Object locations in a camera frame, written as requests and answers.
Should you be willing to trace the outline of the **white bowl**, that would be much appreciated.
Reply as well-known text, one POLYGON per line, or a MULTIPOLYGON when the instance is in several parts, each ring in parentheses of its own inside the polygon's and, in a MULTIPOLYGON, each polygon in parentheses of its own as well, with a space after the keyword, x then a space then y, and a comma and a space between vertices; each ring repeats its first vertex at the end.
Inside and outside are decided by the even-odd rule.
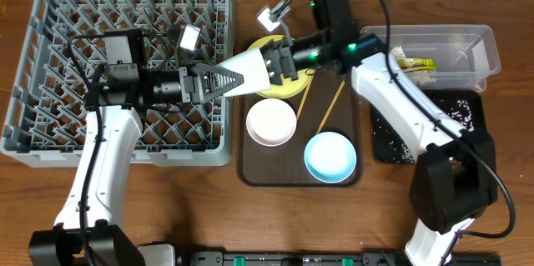
POLYGON ((255 142, 276 147, 293 137, 297 119, 294 109, 287 102, 266 98, 255 103, 248 111, 245 125, 255 142))

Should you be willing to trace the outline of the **light blue bowl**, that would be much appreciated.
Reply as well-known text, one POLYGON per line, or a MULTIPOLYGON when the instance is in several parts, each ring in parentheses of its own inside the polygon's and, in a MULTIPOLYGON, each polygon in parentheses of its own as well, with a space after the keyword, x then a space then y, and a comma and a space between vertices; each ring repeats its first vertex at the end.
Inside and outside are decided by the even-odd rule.
POLYGON ((308 172, 323 183, 341 183, 356 169, 357 153, 344 135, 324 132, 306 144, 304 164, 308 172))

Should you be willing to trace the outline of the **green snack wrapper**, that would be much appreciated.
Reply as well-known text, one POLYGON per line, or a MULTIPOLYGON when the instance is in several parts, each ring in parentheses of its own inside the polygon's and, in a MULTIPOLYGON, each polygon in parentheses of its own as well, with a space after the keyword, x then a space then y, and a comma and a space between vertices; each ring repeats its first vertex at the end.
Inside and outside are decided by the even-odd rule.
POLYGON ((397 64, 405 72, 427 71, 434 72, 436 65, 432 59, 424 58, 397 58, 397 64))

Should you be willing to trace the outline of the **rice food waste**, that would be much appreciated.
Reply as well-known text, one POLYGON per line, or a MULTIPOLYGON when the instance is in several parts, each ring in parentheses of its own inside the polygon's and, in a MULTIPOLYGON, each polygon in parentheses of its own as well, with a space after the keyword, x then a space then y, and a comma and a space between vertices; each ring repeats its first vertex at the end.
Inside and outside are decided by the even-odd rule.
MULTIPOLYGON (((476 120, 474 108, 467 99, 438 99, 436 105, 470 132, 485 127, 484 120, 476 120)), ((413 164, 415 159, 410 149, 379 111, 371 107, 370 115, 375 159, 380 163, 413 164)))

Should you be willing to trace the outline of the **small white cup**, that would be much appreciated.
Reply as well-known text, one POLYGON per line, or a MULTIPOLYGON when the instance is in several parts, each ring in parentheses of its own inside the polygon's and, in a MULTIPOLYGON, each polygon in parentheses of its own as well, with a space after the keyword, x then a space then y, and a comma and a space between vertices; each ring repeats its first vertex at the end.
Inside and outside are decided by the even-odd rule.
POLYGON ((269 74, 259 48, 251 48, 218 64, 218 67, 242 74, 244 83, 226 92, 225 97, 260 93, 271 87, 269 74))

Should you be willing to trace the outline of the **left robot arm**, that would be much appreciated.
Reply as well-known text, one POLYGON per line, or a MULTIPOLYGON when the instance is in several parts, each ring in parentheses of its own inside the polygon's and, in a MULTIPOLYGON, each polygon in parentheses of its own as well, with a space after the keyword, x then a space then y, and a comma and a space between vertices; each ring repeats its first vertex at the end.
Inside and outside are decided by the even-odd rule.
POLYGON ((207 103, 244 83, 243 75, 203 63, 147 70, 101 67, 88 86, 83 152, 52 229, 29 243, 34 265, 177 265, 173 245, 138 247, 123 231, 123 199, 144 114, 161 103, 207 103))

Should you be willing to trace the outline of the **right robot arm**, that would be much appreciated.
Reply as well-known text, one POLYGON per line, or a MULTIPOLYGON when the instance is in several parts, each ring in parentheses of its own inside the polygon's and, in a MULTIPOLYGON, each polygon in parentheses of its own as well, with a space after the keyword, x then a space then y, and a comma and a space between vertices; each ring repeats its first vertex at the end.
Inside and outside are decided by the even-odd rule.
POLYGON ((446 265, 469 226, 497 200, 495 145, 438 108, 403 73, 374 34, 338 38, 322 32, 260 47, 269 71, 290 77, 303 68, 334 66, 385 118, 416 159, 411 205, 418 222, 405 255, 413 265, 446 265))

